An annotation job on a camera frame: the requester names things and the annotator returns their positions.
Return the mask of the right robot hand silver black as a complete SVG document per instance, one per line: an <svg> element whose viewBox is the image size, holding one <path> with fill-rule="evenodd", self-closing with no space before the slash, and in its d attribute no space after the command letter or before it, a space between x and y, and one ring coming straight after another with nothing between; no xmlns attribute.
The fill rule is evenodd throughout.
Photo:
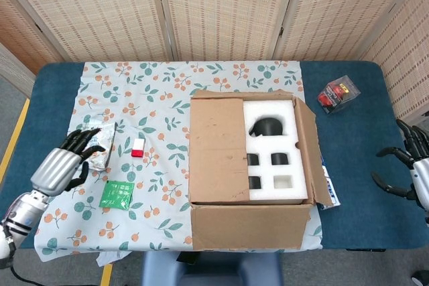
<svg viewBox="0 0 429 286"><path fill-rule="evenodd" d="M386 147L376 156L394 155L399 159L410 171L412 177L410 189L389 185L374 171L371 172L371 178L388 194L415 201L425 211L426 222L428 222L428 133L416 125L408 125L401 119L396 119L396 124L404 134L406 150L399 147Z"/></svg>

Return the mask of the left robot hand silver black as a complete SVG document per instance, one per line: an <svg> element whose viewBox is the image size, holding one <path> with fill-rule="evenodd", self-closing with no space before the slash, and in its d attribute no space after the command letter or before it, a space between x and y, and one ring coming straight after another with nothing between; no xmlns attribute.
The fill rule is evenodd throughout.
<svg viewBox="0 0 429 286"><path fill-rule="evenodd" d="M33 189L47 196L58 196L83 184L89 171L87 159L95 152L105 151L100 145L87 146L100 131L95 128L71 132L59 147L49 152L32 175Z"/></svg>

